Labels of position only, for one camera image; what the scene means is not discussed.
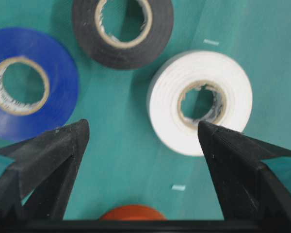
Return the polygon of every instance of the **electrical tape roll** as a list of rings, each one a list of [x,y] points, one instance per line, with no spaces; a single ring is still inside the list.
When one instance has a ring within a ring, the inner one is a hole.
[[[200,119],[185,117],[181,101],[192,89],[212,91],[213,105]],[[197,127],[207,120],[242,131],[250,117],[252,90],[244,70],[231,58],[211,51],[189,51],[168,60],[155,74],[147,96],[154,131],[170,149],[202,156]]]
[[[137,0],[145,22],[140,35],[121,42],[107,35],[102,9],[107,0],[74,0],[73,29],[77,41],[92,59],[116,69],[135,69],[154,61],[165,48],[173,28],[170,0]]]
[[[27,104],[14,100],[4,89],[3,74],[14,63],[34,68],[44,94]],[[46,34],[23,28],[0,30],[0,138],[20,141],[63,126],[78,98],[79,78],[68,52]]]

